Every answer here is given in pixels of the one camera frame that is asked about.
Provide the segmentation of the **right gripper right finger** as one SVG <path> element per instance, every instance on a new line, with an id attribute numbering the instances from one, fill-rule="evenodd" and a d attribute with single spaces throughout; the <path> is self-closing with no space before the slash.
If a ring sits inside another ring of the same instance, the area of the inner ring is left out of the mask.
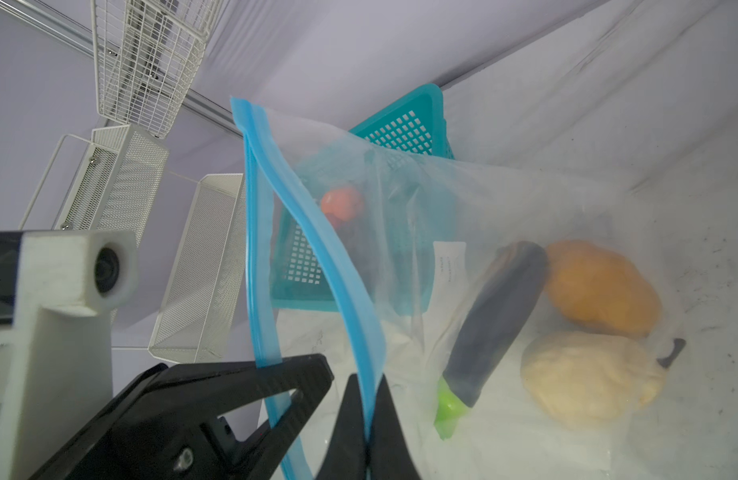
<path id="1" fill-rule="evenodd" d="M 367 479 L 421 479 L 409 453 L 386 377 L 382 378 L 376 396 L 366 461 Z"/>

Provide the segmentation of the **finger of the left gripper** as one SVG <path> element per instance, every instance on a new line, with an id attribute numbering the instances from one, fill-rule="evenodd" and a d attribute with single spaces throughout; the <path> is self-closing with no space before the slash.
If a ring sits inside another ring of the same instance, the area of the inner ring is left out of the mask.
<path id="1" fill-rule="evenodd" d="M 290 357 L 257 368 L 251 362 L 177 365 L 158 372 L 148 385 L 212 383 L 230 393 L 224 414 L 278 395 L 289 400 L 278 419 L 270 419 L 259 445 L 244 455 L 229 479 L 269 479 L 279 468 L 316 407 L 331 388 L 333 374 L 321 354 Z"/>

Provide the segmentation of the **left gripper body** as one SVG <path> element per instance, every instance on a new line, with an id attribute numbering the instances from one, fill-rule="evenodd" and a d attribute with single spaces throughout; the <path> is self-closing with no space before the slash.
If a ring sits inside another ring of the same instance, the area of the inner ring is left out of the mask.
<path id="1" fill-rule="evenodd" d="M 106 408 L 34 479 L 229 479 L 267 432 L 235 434 L 220 411 L 230 393 L 212 383 L 155 384 Z"/>

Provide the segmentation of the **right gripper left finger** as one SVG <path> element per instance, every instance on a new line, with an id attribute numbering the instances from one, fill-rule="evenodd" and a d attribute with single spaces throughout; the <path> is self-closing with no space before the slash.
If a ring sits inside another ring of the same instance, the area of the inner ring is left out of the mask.
<path id="1" fill-rule="evenodd" d="M 349 377 L 317 480 L 364 480 L 367 446 L 357 375 Z"/>

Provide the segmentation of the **clear zip bag blue zipper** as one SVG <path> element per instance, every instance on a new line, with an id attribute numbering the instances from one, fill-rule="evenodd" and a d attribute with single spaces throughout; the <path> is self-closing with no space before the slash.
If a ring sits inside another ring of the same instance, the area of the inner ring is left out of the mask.
<path id="1" fill-rule="evenodd" d="M 378 479 L 625 479 L 685 347 L 646 208 L 611 185 L 430 154 L 414 114 L 351 133 L 231 102 L 261 365 L 332 379 L 274 470 L 312 479 L 357 401 Z"/>

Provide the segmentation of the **cream toy pear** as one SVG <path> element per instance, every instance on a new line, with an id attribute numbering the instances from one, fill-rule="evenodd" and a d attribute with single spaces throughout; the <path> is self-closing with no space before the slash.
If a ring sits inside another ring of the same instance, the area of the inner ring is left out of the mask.
<path id="1" fill-rule="evenodd" d="M 524 350 L 520 375 L 549 417 L 570 429 L 593 429 L 651 404 L 686 345 L 675 338 L 669 355 L 654 358 L 626 337 L 560 332 Z"/>

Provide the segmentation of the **black toy eggplant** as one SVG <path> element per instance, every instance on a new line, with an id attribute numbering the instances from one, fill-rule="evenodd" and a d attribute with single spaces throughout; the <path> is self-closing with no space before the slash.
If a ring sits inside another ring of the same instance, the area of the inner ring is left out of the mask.
<path id="1" fill-rule="evenodd" d="M 529 241 L 498 250 L 463 303 L 464 317 L 437 386 L 434 428 L 451 438 L 531 317 L 549 271 L 546 250 Z"/>

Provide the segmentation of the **yellow orange toy fruit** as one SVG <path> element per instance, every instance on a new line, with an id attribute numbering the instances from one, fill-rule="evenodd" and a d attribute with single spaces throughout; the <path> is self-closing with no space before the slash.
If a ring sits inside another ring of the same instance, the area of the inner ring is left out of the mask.
<path id="1" fill-rule="evenodd" d="M 652 284 L 627 257 L 584 240 L 546 247 L 545 292 L 569 321 L 585 328 L 644 338 L 662 316 Z"/>

